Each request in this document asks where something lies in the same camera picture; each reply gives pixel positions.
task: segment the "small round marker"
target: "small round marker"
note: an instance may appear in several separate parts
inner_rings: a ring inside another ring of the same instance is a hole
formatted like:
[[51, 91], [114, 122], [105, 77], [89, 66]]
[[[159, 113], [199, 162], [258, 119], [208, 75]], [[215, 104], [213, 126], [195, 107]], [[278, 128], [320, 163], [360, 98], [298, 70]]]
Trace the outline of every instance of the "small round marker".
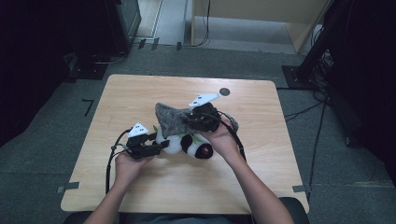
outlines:
[[228, 95], [230, 95], [230, 90], [228, 90], [227, 88], [221, 88], [219, 92], [220, 92], [220, 94], [221, 94], [222, 96], [228, 96]]

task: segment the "plush animal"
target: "plush animal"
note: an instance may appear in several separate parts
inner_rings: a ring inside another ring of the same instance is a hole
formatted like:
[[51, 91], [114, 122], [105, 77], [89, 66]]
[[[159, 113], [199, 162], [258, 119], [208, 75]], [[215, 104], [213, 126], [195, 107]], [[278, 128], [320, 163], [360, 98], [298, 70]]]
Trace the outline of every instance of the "plush animal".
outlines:
[[184, 151], [191, 157], [204, 160], [213, 156], [212, 145], [198, 133], [171, 135], [164, 138], [161, 127], [154, 127], [154, 130], [157, 133], [155, 139], [156, 144], [169, 140], [169, 146], [163, 149], [163, 151], [168, 154], [176, 154], [180, 151]]

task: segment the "wooden table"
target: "wooden table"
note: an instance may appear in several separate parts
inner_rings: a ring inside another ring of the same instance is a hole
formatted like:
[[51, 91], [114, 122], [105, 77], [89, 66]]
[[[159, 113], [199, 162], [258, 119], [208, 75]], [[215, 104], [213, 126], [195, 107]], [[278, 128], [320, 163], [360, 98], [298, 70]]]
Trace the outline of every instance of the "wooden table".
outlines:
[[[271, 81], [198, 77], [113, 75], [108, 79], [87, 133], [70, 182], [79, 189], [64, 194], [64, 211], [92, 211], [105, 197], [106, 165], [110, 147], [126, 129], [141, 122], [150, 132], [158, 126], [158, 102], [188, 108], [198, 93], [231, 94], [213, 101], [240, 125], [247, 163], [278, 197], [300, 200], [308, 212], [297, 163], [282, 109]], [[115, 165], [111, 183], [115, 177]], [[180, 152], [164, 152], [150, 162], [127, 192], [121, 212], [249, 214], [243, 191], [223, 158], [215, 153], [202, 161]]]
[[[331, 2], [332, 0], [213, 0], [210, 1], [210, 17], [285, 22], [294, 49], [300, 52], [317, 24], [321, 23]], [[192, 45], [195, 36], [195, 16], [206, 17], [208, 3], [209, 0], [192, 1]]]

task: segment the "hand-mounted device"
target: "hand-mounted device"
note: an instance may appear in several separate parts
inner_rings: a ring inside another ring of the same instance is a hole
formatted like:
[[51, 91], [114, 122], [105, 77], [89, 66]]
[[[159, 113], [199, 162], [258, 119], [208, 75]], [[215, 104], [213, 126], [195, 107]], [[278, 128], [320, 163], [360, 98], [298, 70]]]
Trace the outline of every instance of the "hand-mounted device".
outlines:
[[[227, 96], [229, 94], [230, 91], [226, 88], [220, 89], [218, 94], [198, 94], [198, 97], [190, 104], [190, 106], [193, 107], [192, 112], [186, 113], [186, 117], [182, 118], [182, 120], [192, 129], [201, 132], [215, 132], [219, 125], [223, 124], [233, 136], [233, 139], [239, 147], [241, 156], [246, 160], [244, 146], [236, 134], [238, 131], [238, 124], [233, 118], [231, 118], [231, 116], [219, 112], [210, 103], [212, 100], [215, 100], [220, 96]], [[233, 127], [221, 120], [221, 115], [224, 115], [229, 119]]]
[[[137, 122], [136, 125], [129, 130], [125, 130], [117, 139], [114, 146], [111, 147], [111, 154], [108, 159], [107, 169], [106, 169], [106, 193], [108, 193], [110, 189], [110, 170], [111, 170], [111, 161], [113, 158], [120, 154], [121, 152], [126, 151], [128, 155], [130, 155], [134, 160], [141, 160], [146, 157], [152, 157], [155, 155], [159, 155], [163, 148], [169, 146], [169, 140], [161, 142], [159, 145], [151, 145], [147, 146], [146, 142], [153, 141], [157, 137], [156, 133], [148, 134], [149, 130], [145, 128], [141, 123]], [[126, 145], [120, 144], [121, 138], [128, 133], [128, 141]], [[124, 148], [123, 151], [115, 153], [117, 146], [122, 146]]]

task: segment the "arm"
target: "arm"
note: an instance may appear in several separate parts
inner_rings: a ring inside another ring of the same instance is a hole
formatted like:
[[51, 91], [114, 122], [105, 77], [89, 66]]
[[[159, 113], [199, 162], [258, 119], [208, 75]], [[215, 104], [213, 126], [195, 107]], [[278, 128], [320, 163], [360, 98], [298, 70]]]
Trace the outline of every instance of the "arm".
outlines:
[[126, 152], [116, 158], [116, 180], [113, 187], [84, 223], [113, 223], [129, 186], [137, 179], [142, 167], [151, 161], [135, 161]]
[[201, 133], [233, 169], [247, 203], [258, 223], [293, 223], [289, 211], [276, 195], [254, 174], [238, 152], [233, 137], [220, 125], [214, 133]]

